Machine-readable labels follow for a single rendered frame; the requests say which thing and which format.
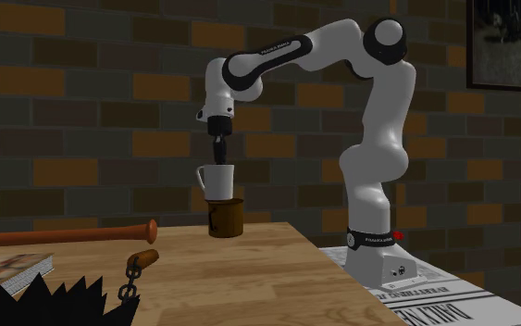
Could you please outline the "newspaper patterned robot stand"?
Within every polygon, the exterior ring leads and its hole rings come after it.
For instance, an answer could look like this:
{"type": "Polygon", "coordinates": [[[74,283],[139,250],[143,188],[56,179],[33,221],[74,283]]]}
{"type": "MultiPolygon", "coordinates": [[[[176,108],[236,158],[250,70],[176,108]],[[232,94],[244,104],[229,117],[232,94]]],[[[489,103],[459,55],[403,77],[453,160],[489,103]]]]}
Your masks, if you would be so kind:
{"type": "Polygon", "coordinates": [[[521,326],[521,307],[420,259],[427,282],[394,293],[369,292],[408,326],[521,326]]]}

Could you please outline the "wooden table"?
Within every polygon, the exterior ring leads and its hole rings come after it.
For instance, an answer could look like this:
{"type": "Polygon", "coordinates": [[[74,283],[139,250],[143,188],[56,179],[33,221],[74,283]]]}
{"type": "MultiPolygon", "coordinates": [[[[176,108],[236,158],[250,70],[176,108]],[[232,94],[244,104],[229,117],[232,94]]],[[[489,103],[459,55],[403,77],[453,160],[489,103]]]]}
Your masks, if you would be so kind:
{"type": "Polygon", "coordinates": [[[133,326],[407,326],[286,222],[166,227],[133,326]]]}

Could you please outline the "brown mug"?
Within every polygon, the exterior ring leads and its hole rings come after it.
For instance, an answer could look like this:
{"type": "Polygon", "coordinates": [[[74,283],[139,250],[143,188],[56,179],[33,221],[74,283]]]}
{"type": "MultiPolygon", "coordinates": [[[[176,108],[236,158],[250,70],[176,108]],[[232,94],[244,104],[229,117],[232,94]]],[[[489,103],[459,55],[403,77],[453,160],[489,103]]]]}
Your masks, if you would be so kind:
{"type": "Polygon", "coordinates": [[[243,200],[207,200],[208,234],[215,238],[236,237],[243,233],[243,200]]]}

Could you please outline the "reddish brown baseball bat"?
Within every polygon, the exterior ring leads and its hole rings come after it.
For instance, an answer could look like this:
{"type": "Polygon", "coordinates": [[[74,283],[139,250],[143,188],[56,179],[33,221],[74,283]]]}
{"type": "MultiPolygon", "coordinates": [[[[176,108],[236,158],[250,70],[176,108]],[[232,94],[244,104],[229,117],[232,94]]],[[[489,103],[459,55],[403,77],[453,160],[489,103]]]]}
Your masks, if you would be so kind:
{"type": "Polygon", "coordinates": [[[39,232],[0,232],[0,246],[44,245],[111,240],[142,240],[152,244],[157,238],[157,224],[151,219],[146,224],[114,228],[57,230],[39,232]]]}

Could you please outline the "book with pictured cover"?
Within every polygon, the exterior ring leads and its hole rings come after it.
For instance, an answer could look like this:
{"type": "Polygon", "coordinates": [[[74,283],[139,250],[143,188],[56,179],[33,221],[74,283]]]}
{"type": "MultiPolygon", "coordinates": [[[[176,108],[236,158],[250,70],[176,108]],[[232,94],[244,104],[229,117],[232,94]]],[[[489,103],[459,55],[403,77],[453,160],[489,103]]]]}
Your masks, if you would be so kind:
{"type": "Polygon", "coordinates": [[[34,278],[44,276],[53,267],[53,253],[31,253],[0,256],[0,285],[15,295],[28,287],[34,278]]]}

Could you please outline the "white mug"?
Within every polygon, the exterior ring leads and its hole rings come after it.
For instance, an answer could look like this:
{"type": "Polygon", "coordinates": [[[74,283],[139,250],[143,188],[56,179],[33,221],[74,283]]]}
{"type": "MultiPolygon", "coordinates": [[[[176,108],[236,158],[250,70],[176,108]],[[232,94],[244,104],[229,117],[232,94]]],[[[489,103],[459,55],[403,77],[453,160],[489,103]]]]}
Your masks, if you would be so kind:
{"type": "Polygon", "coordinates": [[[203,165],[195,171],[205,200],[222,201],[233,198],[233,165],[203,165]]]}

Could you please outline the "black spiky object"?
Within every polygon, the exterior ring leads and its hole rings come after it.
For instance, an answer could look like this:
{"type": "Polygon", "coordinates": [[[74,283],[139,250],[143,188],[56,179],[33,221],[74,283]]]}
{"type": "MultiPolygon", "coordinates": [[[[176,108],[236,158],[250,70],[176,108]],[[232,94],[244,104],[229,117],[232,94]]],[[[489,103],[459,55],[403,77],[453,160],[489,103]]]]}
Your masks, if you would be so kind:
{"type": "Polygon", "coordinates": [[[0,326],[131,326],[140,298],[105,312],[103,280],[91,286],[84,278],[70,289],[64,285],[51,293],[38,275],[20,299],[0,286],[0,326]]]}

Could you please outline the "dark framed wall picture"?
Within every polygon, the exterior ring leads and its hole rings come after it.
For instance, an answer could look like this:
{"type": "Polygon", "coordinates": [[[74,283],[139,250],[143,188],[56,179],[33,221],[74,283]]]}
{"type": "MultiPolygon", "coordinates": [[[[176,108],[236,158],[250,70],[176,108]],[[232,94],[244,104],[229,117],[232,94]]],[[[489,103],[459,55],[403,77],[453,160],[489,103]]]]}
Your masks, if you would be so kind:
{"type": "Polygon", "coordinates": [[[521,0],[466,0],[466,86],[521,92],[521,0]]]}

